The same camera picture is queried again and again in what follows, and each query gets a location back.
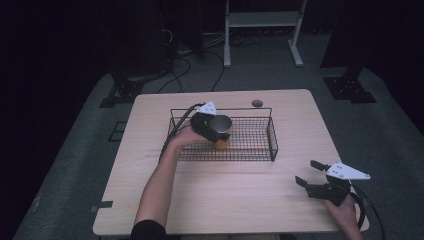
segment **dark background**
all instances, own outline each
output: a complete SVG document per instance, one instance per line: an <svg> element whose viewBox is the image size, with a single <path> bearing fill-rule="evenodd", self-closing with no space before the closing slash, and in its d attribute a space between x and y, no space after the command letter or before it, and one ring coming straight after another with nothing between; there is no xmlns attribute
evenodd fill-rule
<svg viewBox="0 0 424 240"><path fill-rule="evenodd" d="M231 8L275 11L300 4L250 3L232 0ZM332 30L322 67L361 62L385 81L424 132L423 12L418 0L309 0L302 32ZM200 30L222 31L223 24L223 0L1 1L0 238L13 237L111 62L148 73L168 71L172 50L163 47L160 26L175 30L177 39L201 55Z"/></svg>

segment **hand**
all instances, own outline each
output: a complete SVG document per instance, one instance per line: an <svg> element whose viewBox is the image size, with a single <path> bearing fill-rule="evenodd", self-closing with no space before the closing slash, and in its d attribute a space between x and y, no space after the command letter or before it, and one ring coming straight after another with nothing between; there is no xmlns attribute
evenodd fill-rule
<svg viewBox="0 0 424 240"><path fill-rule="evenodd" d="M355 200L350 195L347 195L338 207L329 200L323 200L323 203L345 234L346 239L362 239L356 222Z"/></svg>
<svg viewBox="0 0 424 240"><path fill-rule="evenodd" d="M171 142L178 144L180 147L186 147L193 143L204 141L207 141L207 139L197 134L191 128L190 122L186 122L181 126Z"/></svg>

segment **sleeve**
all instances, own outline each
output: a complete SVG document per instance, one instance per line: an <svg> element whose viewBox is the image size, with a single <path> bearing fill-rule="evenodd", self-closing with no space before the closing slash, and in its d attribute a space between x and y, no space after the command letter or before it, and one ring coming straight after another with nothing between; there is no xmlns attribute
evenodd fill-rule
<svg viewBox="0 0 424 240"><path fill-rule="evenodd" d="M134 225L130 240L162 240L166 238L165 228L153 220L143 220Z"/></svg>

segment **black wire basket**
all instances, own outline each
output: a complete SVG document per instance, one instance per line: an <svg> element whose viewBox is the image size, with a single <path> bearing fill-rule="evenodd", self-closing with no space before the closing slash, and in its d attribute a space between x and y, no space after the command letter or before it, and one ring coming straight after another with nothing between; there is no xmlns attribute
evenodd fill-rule
<svg viewBox="0 0 424 240"><path fill-rule="evenodd" d="M181 119L176 115L183 111L186 109L171 109L169 132ZM217 109L217 111L232 120L228 147L218 150L214 148L212 142L195 143L181 151L180 161L275 161L278 144L271 108Z"/></svg>

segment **human arm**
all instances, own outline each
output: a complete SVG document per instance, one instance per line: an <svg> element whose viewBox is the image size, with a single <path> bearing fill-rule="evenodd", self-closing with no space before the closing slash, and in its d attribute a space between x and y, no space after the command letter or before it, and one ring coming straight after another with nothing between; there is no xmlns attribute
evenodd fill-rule
<svg viewBox="0 0 424 240"><path fill-rule="evenodd" d="M142 220L153 220L163 227L166 226L174 176L181 150L185 146L199 141L206 141L206 139L195 133L189 125L184 125L169 142L144 188L135 224Z"/></svg>
<svg viewBox="0 0 424 240"><path fill-rule="evenodd" d="M323 203L347 240L363 240L356 222L355 200L350 195L347 195L340 206L329 200L323 200Z"/></svg>

